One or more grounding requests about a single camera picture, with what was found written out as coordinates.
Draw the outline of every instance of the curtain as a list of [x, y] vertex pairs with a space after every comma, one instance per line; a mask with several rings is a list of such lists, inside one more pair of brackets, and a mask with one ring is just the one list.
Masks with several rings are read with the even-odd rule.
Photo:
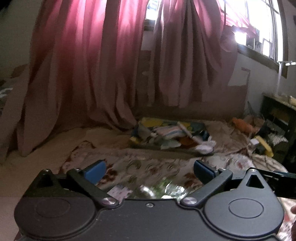
[[234, 0], [216, 1], [219, 5], [221, 11], [221, 19], [224, 21], [224, 25], [236, 27], [236, 30], [247, 32], [249, 35], [256, 34], [256, 30], [250, 24], [248, 18], [246, 17], [246, 8], [244, 6], [244, 1], [239, 1], [239, 3], [236, 3], [236, 1]]
[[22, 155], [53, 131], [136, 124], [135, 80], [148, 0], [43, 0], [30, 68], [0, 119], [1, 158], [12, 136]]
[[149, 105], [155, 98], [180, 108], [193, 101], [210, 101], [228, 83], [237, 57], [230, 25], [253, 29], [247, 18], [225, 15], [219, 1], [160, 2], [148, 79]]

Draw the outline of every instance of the desk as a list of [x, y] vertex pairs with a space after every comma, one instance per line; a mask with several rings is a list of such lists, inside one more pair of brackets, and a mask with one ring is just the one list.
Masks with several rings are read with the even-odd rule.
[[270, 94], [264, 94], [261, 114], [282, 128], [289, 142], [295, 139], [296, 106]]
[[282, 163], [290, 172], [296, 171], [296, 106], [270, 94], [264, 94], [261, 105], [261, 114], [266, 120], [285, 131], [288, 140], [288, 152], [280, 150], [284, 162]]

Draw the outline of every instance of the screw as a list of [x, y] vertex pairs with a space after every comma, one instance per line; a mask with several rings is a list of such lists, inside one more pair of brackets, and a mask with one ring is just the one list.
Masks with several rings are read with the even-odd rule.
[[146, 203], [146, 207], [154, 207], [153, 203]]
[[111, 206], [117, 203], [117, 200], [114, 197], [105, 197], [101, 200], [101, 203], [105, 206]]
[[194, 197], [185, 197], [181, 200], [183, 205], [185, 206], [193, 206], [197, 203], [197, 200]]

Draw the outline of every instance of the window frame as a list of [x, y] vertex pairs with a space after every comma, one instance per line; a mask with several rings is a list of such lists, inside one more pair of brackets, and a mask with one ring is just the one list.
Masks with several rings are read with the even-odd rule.
[[[272, 1], [278, 1], [278, 4], [279, 4], [279, 14], [280, 14], [280, 17], [281, 17], [281, 22], [282, 22], [283, 40], [284, 40], [284, 43], [283, 43], [283, 48], [284, 48], [283, 60], [285, 61], [285, 60], [288, 60], [288, 58], [289, 58], [288, 31], [287, 31], [286, 15], [285, 15], [285, 12], [284, 12], [284, 6], [283, 6], [282, 0], [272, 0]], [[275, 22], [275, 19], [274, 19], [274, 13], [273, 12], [272, 12], [271, 16], [272, 16], [274, 31], [277, 31], [277, 28], [275, 26], [276, 22]], [[155, 24], [155, 20], [145, 19], [144, 31], [153, 31], [154, 30], [154, 24]], [[277, 33], [274, 33], [273, 36], [275, 38], [274, 39], [274, 43], [275, 43], [274, 46], [275, 46], [275, 48], [277, 48], [277, 39], [276, 39]], [[247, 47], [245, 45], [242, 45], [242, 44], [237, 44], [237, 51], [238, 51], [238, 53], [257, 61], [260, 64], [279, 72], [279, 64], [277, 62], [275, 62], [273, 59], [270, 59], [267, 56], [265, 56], [265, 55], [263, 55], [261, 53], [258, 53], [255, 50], [253, 50], [253, 49], [251, 49], [251, 48], [249, 48], [249, 47]], [[277, 58], [277, 49], [274, 49], [273, 51], [275, 51], [275, 56]], [[282, 70], [282, 76], [284, 78], [287, 78], [287, 74], [288, 74], [288, 68], [285, 66], [283, 68], [283, 70]]]

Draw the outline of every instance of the white wall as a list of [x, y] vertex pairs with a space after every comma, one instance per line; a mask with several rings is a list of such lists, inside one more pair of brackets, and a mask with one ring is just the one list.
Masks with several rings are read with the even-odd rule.
[[[293, 19], [294, 15], [296, 15], [296, 8], [288, 0], [282, 1], [288, 31], [288, 60], [296, 61], [296, 26]], [[255, 111], [259, 112], [263, 99], [262, 92], [273, 93], [275, 91], [278, 73], [240, 54], [238, 56], [236, 66], [237, 68], [245, 67], [251, 70], [247, 101], [251, 103]], [[288, 68], [287, 79], [283, 77], [281, 78], [279, 92], [296, 96], [296, 67], [291, 66]]]
[[0, 13], [0, 78], [29, 62], [32, 31], [41, 2], [13, 0], [7, 11]]
[[152, 40], [153, 40], [153, 31], [144, 31], [141, 49], [142, 50], [151, 50], [152, 49]]

